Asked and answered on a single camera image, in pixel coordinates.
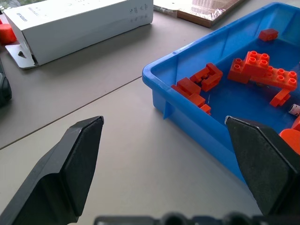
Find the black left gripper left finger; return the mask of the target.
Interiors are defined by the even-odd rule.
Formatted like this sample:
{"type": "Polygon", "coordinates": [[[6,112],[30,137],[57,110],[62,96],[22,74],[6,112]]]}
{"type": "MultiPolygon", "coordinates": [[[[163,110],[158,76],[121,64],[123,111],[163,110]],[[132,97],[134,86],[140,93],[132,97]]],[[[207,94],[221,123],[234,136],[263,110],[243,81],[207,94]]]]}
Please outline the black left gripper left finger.
{"type": "Polygon", "coordinates": [[[68,225],[83,213],[96,169],[102,116],[69,127],[33,167],[0,216],[2,225],[68,225]]]}

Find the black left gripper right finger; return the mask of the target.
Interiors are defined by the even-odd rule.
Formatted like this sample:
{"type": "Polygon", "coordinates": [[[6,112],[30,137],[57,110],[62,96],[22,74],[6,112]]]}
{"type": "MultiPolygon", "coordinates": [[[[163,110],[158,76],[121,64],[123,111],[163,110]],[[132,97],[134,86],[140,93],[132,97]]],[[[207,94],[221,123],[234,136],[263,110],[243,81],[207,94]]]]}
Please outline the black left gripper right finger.
{"type": "Polygon", "coordinates": [[[264,215],[300,214],[300,156],[271,127],[227,116],[241,174],[264,215]]]}

